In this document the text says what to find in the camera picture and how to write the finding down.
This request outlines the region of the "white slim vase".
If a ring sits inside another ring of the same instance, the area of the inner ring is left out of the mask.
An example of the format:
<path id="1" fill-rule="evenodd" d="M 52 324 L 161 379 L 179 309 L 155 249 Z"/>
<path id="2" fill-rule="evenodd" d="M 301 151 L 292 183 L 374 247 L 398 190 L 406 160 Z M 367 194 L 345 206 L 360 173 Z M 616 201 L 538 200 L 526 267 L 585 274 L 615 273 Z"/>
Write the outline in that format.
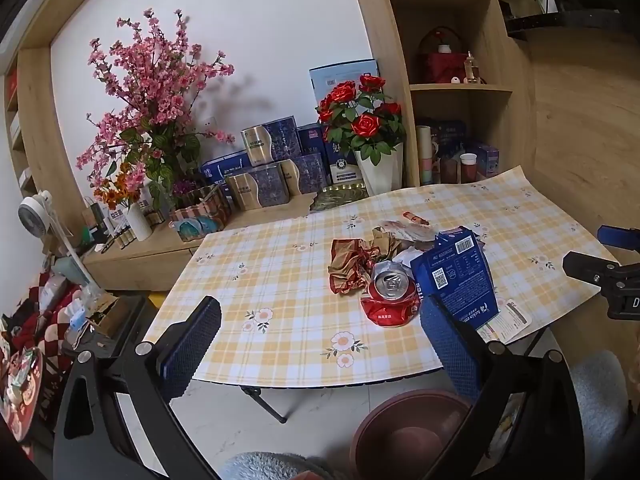
<path id="1" fill-rule="evenodd" d="M 134 236 L 139 242 L 144 242 L 152 235 L 149 221 L 138 203 L 131 204 L 126 210 L 126 219 Z"/>

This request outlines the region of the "white flower pot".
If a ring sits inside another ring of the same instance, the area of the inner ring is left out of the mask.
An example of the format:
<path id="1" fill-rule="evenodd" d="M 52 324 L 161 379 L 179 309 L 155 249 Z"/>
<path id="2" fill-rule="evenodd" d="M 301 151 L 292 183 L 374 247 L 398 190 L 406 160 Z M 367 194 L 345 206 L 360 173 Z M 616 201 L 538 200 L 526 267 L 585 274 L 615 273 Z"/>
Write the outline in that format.
<path id="1" fill-rule="evenodd" d="M 359 152 L 356 153 L 356 159 L 370 196 L 397 191 L 402 187 L 404 144 L 396 145 L 392 154 L 382 155 L 377 165 L 373 165 L 370 158 L 363 160 Z"/>

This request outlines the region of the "maroon plastic trash bin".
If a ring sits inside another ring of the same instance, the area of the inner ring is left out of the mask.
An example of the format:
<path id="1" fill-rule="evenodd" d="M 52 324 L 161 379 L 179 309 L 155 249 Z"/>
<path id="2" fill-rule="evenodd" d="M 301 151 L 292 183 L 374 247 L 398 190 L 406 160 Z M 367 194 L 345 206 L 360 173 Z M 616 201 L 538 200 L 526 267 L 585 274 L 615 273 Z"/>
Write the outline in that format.
<path id="1" fill-rule="evenodd" d="M 444 390 L 413 390 L 370 411 L 352 438 L 358 479 L 421 479 L 465 419 L 471 404 Z"/>

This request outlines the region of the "grey fluffy rug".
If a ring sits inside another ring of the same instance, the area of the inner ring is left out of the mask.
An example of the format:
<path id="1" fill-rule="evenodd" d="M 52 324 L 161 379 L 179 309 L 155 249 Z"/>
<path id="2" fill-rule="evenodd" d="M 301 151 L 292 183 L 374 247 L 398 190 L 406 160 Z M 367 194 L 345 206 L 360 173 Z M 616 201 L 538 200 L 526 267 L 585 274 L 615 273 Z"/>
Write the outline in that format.
<path id="1" fill-rule="evenodd" d="M 585 478 L 592 479 L 622 440 L 628 419 L 626 379 L 617 356 L 593 353 L 570 368 L 585 441 Z"/>

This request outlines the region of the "yellow plaid tablecloth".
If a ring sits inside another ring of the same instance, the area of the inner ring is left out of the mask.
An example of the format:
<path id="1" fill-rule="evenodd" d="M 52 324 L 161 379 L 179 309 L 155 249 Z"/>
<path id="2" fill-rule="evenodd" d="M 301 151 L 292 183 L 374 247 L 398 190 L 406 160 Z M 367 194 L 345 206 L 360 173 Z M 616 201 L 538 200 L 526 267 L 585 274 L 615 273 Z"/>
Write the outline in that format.
<path id="1" fill-rule="evenodd" d="M 303 217 L 209 235 L 180 274 L 146 333 L 157 341 L 205 297 L 221 306 L 220 330 L 195 376 L 264 388 L 368 384 L 439 368 L 414 309 L 394 325 L 361 301 L 378 259 L 399 252 L 383 226 L 463 226 L 484 249 L 497 315 L 480 330 L 510 342 L 591 299 L 568 278 L 569 252 L 608 251 L 531 185 L 521 169 L 471 184 L 429 185 L 358 200 Z"/>

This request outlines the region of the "stacked pastel paper cups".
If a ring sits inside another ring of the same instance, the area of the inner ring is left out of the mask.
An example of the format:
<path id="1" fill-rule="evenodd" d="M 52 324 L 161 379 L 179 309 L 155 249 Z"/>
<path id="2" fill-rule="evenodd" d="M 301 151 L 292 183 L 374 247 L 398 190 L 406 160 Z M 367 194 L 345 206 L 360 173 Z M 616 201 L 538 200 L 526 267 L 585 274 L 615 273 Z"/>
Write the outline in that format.
<path id="1" fill-rule="evenodd" d="M 428 185 L 433 182 L 433 142 L 432 128 L 430 126 L 417 126 L 416 138 L 418 139 L 420 182 Z"/>

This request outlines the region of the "crushed red soda can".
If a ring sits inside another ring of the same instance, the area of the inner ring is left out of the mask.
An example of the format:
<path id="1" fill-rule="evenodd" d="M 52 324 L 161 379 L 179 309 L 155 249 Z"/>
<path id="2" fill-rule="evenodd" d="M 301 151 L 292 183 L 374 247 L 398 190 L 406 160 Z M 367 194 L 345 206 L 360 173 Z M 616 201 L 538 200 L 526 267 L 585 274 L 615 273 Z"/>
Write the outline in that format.
<path id="1" fill-rule="evenodd" d="M 380 327 L 407 325 L 418 314 L 420 298 L 411 271 L 401 263 L 375 263 L 372 278 L 360 296 L 366 317 Z"/>

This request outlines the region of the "red rose bouquet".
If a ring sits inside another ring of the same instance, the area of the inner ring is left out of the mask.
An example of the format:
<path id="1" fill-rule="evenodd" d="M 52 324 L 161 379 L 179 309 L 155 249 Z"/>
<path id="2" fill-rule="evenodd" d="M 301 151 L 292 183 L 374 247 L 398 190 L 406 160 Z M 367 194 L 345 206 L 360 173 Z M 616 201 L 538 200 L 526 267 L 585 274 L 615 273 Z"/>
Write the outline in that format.
<path id="1" fill-rule="evenodd" d="M 323 139 L 373 166 L 396 152 L 406 132 L 402 108 L 386 94 L 385 85 L 382 77 L 369 73 L 337 84 L 316 108 Z"/>

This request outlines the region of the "small red lighter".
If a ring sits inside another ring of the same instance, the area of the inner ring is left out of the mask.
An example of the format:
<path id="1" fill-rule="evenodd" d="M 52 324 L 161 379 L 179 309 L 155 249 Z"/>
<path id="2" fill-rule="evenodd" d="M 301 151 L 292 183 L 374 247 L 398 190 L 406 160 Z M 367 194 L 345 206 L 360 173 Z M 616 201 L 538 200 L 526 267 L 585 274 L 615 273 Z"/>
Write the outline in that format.
<path id="1" fill-rule="evenodd" d="M 413 214 L 411 211 L 404 211 L 402 213 L 402 216 L 409 220 L 412 223 L 415 224 L 420 224 L 420 226 L 429 226 L 430 222 L 428 222 L 427 220 L 423 219 L 422 217 L 418 216 L 417 214 Z"/>

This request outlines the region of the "pink blossom branch arrangement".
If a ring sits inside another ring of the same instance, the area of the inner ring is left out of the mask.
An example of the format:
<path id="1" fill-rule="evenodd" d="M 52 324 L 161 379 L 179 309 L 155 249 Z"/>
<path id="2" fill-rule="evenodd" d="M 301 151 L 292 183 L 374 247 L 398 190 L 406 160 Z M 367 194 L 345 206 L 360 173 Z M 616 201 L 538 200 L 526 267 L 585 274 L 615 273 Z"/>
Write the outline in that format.
<path id="1" fill-rule="evenodd" d="M 98 38 L 90 42 L 92 76 L 122 108 L 92 122 L 96 136 L 77 156 L 76 166 L 88 170 L 94 199 L 111 210 L 131 207 L 144 192 L 153 205 L 163 200 L 173 207 L 189 205 L 195 191 L 206 185 L 200 170 L 203 140 L 234 140 L 215 128 L 198 128 L 193 118 L 208 84 L 234 72 L 224 52 L 203 60 L 201 45 L 188 38 L 181 10 L 175 12 L 172 36 L 160 28 L 154 10 L 143 16 L 142 22 L 116 22 L 130 30 L 130 44 L 116 40 L 104 47 Z"/>

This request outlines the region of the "blue coffee paper bag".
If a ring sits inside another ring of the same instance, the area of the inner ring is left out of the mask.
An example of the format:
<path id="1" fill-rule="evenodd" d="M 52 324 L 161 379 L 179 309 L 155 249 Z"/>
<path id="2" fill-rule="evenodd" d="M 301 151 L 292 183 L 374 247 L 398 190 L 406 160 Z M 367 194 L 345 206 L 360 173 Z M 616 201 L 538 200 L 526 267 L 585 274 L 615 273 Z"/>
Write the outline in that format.
<path id="1" fill-rule="evenodd" d="M 410 266 L 422 295 L 434 295 L 457 321 L 478 330 L 498 314 L 482 244 L 465 226 L 438 232 L 434 246 Z"/>

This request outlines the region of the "wooden shelf unit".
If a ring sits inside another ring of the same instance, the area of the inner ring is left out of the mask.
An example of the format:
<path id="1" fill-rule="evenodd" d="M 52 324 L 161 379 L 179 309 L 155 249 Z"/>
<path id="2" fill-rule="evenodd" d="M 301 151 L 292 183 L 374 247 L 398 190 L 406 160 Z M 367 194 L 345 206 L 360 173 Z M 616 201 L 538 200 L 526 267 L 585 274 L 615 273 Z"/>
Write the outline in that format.
<path id="1" fill-rule="evenodd" d="M 535 155 L 528 54 L 506 31 L 499 0 L 358 0 L 385 91 L 402 109 L 406 185 L 424 166 L 416 128 L 462 122 L 498 168 Z"/>

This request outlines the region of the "red gold wrapper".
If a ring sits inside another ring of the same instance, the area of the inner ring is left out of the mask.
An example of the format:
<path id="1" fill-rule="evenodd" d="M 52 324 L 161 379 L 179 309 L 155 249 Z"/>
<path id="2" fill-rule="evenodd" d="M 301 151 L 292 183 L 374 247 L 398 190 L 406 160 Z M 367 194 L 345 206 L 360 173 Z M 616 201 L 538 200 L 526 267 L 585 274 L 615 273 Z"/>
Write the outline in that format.
<path id="1" fill-rule="evenodd" d="M 381 249 L 372 242 L 339 238 L 331 245 L 329 286 L 335 295 L 348 295 L 369 285 Z"/>

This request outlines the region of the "white desk fan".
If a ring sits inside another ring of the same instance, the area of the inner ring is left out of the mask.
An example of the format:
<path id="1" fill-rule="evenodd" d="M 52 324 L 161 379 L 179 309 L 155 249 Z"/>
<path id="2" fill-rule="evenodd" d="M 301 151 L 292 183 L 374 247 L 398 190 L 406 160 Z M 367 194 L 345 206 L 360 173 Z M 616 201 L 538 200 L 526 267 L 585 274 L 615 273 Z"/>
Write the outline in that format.
<path id="1" fill-rule="evenodd" d="M 53 207 L 53 198 L 49 191 L 41 191 L 27 196 L 17 209 L 22 226 L 32 236 L 40 238 L 46 254 L 50 255 L 50 267 L 55 274 L 62 275 L 67 281 L 99 295 L 102 288 L 96 284 Z"/>

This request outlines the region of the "folding table black leg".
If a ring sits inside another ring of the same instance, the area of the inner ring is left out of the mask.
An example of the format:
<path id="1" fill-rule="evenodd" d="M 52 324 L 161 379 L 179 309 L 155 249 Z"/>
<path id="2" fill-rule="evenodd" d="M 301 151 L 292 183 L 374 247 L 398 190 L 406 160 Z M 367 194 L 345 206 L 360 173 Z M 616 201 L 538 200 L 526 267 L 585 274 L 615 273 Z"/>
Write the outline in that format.
<path id="1" fill-rule="evenodd" d="M 273 417 L 279 424 L 284 425 L 288 418 L 278 413 L 263 397 L 262 389 L 253 386 L 241 386 L 240 389 L 258 404 L 266 413 Z"/>

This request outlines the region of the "red paper cup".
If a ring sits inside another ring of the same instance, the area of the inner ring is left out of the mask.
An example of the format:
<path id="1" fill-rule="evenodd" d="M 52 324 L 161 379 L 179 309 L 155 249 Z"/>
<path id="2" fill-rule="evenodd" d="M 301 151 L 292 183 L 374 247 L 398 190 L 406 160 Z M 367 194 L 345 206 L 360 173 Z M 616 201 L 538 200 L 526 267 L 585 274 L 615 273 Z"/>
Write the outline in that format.
<path id="1" fill-rule="evenodd" d="M 477 179 L 477 154 L 463 153 L 460 155 L 461 182 L 472 183 Z"/>

